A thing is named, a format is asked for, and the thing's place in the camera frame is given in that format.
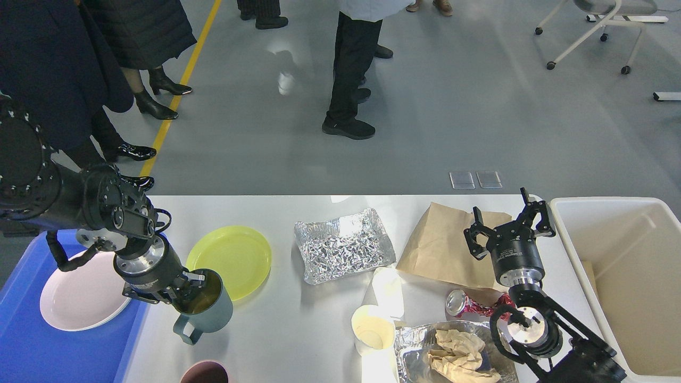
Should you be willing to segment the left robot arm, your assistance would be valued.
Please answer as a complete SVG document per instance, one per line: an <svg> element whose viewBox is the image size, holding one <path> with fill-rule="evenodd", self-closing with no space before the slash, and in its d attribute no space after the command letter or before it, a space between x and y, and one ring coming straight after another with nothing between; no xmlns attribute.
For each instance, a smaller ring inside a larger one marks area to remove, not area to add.
<svg viewBox="0 0 681 383"><path fill-rule="evenodd" d="M211 285L206 271L184 267L168 240L168 216L143 189L107 163L75 172L55 163L37 120L2 96L2 220L22 221L46 233L60 271L114 252L122 295L145 303L188 308Z"/></svg>

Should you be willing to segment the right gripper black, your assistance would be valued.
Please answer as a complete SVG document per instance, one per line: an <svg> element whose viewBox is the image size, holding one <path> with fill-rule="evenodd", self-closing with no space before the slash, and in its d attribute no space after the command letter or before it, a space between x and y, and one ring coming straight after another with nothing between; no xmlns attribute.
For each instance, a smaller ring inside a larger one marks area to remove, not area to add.
<svg viewBox="0 0 681 383"><path fill-rule="evenodd" d="M495 230L484 225L483 215L474 206L474 222L463 230L470 254L483 260L491 253L495 278L502 286L511 288L520 284L537 284L545 276L542 259L538 254L537 237L555 237L546 201L531 201L524 187L520 188L524 208L515 223L506 223ZM487 249L477 241L479 235L487 237Z"/></svg>

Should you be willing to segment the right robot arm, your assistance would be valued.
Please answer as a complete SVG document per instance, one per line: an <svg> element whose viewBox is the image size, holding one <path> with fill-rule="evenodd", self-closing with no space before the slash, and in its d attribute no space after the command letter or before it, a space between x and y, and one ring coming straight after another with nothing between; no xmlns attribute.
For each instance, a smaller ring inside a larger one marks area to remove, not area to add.
<svg viewBox="0 0 681 383"><path fill-rule="evenodd" d="M463 235L470 254L491 257L496 281L508 288L511 304L498 306L489 320L492 340L503 356L525 364L540 382L621 382L627 374L616 351L542 290L545 276L538 237L554 237L545 201L520 190L524 208L495 228L474 222Z"/></svg>

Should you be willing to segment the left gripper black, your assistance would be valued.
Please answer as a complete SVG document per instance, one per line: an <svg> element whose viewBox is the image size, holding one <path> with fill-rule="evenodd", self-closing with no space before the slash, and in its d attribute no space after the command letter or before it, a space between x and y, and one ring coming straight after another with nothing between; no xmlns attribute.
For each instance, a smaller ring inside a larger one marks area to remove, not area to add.
<svg viewBox="0 0 681 383"><path fill-rule="evenodd" d="M114 270L126 282L122 295L156 305L171 304L189 310L198 301L207 282L204 270L187 271L167 238L132 238L115 252Z"/></svg>

